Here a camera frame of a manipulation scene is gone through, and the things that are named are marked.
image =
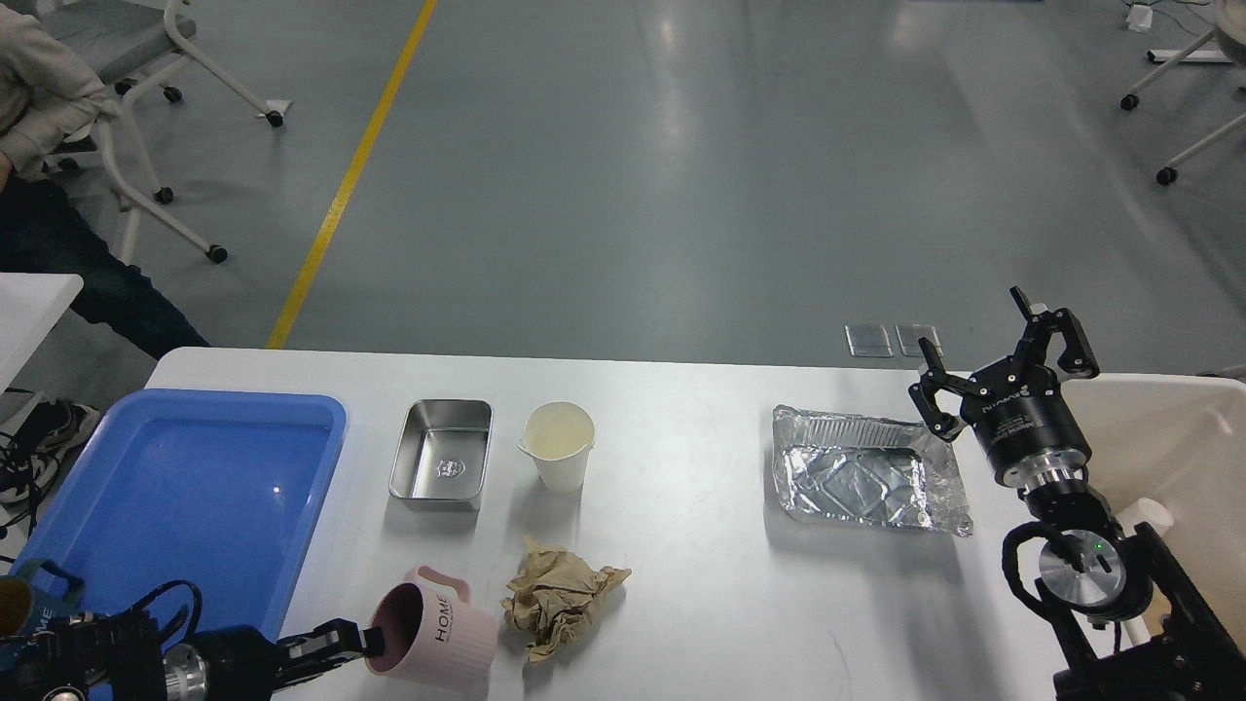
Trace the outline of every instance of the aluminum foil tray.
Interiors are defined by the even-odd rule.
[[[952,447],[923,425],[780,405],[771,476],[800,522],[973,533]]]

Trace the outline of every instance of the blue plastic tray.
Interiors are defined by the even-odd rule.
[[[97,614],[186,579],[203,591],[199,630],[277,637],[345,428],[329,397],[136,392],[105,415],[19,562],[83,578]],[[189,603],[184,589],[162,599],[162,623]]]

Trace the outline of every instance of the sneaker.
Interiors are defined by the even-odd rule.
[[[57,400],[54,407],[62,412],[64,420],[44,435],[39,446],[35,447],[35,453],[64,458],[66,453],[91,438],[95,427],[100,425],[100,412],[86,405],[74,405],[65,400]]]
[[[17,502],[25,502],[30,497],[30,483],[25,477],[26,471],[34,471],[35,487],[40,492],[46,491],[47,486],[56,478],[57,466],[60,466],[60,459],[55,456],[31,456],[27,464],[21,466],[21,469],[17,471],[14,471],[10,466],[7,472],[12,473],[14,477],[19,477],[21,484],[0,492],[0,504],[16,504]]]

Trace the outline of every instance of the gray floor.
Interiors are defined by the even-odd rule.
[[[1190,29],[1205,9],[1165,4]],[[141,113],[171,209],[138,263],[206,336],[263,345],[420,2],[191,7],[269,97],[199,68]],[[845,322],[931,322],[949,366],[1012,349],[1007,288],[1079,313],[1105,371],[1246,362],[1241,68],[1181,66],[1116,102],[1149,47],[1116,0],[442,0],[288,346],[912,369]],[[111,230],[93,172],[71,183]],[[97,403],[152,364],[66,319],[20,381]]]

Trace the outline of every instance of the gray sweater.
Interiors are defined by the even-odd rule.
[[[111,112],[103,83],[39,20],[0,5],[0,153],[22,179],[66,136]]]

